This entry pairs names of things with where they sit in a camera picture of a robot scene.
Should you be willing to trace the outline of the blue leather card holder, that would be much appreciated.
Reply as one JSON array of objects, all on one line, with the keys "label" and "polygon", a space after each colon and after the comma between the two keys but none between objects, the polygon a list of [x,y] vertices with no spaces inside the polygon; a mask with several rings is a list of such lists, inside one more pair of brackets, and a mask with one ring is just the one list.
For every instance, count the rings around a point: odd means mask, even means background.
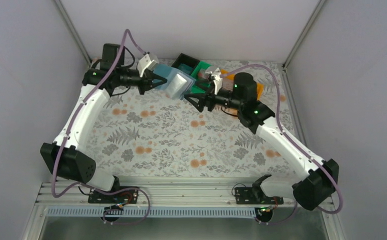
[{"label": "blue leather card holder", "polygon": [[190,75],[165,64],[158,64],[153,73],[167,80],[166,83],[155,89],[164,91],[172,100],[182,100],[195,83],[195,79]]}]

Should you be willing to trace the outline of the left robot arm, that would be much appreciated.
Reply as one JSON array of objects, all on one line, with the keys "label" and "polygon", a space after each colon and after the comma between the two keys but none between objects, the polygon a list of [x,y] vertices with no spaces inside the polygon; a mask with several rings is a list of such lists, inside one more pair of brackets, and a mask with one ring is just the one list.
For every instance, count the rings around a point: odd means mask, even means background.
[{"label": "left robot arm", "polygon": [[84,74],[77,103],[63,129],[52,143],[43,143],[40,154],[55,182],[58,177],[73,180],[101,190],[100,195],[109,203],[120,198],[118,179],[100,170],[94,159],[87,156],[88,136],[99,113],[118,87],[136,87],[141,95],[167,82],[153,72],[159,63],[153,53],[145,53],[135,69],[124,65],[128,49],[106,43],[102,57],[92,63]]}]

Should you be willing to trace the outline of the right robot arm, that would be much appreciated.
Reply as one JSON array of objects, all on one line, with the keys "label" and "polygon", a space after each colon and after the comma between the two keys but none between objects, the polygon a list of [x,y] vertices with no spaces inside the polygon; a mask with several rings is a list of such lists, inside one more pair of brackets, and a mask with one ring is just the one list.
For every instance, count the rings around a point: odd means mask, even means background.
[{"label": "right robot arm", "polygon": [[257,82],[251,74],[235,74],[231,90],[217,89],[215,82],[209,87],[202,84],[198,82],[203,93],[187,93],[184,98],[199,112],[211,112],[217,105],[235,109],[240,123],[279,152],[296,174],[296,179],[276,179],[269,174],[259,178],[252,185],[257,203],[264,204],[272,197],[289,198],[312,211],[336,191],[338,163],[312,153],[281,124],[276,114],[258,100]]}]

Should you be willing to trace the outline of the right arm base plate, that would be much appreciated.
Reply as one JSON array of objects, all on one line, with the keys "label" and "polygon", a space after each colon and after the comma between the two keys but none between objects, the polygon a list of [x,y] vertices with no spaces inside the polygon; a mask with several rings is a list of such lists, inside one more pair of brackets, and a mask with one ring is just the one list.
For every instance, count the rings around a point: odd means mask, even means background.
[{"label": "right arm base plate", "polygon": [[232,190],[237,205],[275,205],[283,204],[282,197],[268,197],[253,187],[235,187]]}]

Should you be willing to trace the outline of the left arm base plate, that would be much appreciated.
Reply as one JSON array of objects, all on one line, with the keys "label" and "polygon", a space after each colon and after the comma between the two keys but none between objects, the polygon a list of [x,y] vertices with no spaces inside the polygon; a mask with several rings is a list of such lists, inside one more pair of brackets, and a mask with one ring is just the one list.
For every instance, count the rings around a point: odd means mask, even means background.
[{"label": "left arm base plate", "polygon": [[139,189],[129,189],[113,195],[105,195],[91,190],[88,197],[89,204],[136,204],[138,201]]}]

